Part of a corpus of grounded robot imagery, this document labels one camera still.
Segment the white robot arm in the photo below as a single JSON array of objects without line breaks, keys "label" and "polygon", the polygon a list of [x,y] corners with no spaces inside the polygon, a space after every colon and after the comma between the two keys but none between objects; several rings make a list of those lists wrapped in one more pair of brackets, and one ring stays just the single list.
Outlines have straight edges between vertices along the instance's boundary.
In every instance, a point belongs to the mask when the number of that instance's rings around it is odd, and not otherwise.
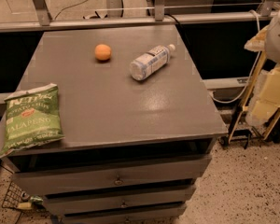
[{"label": "white robot arm", "polygon": [[270,60],[280,63],[280,10],[269,24],[265,40],[265,52]]}]

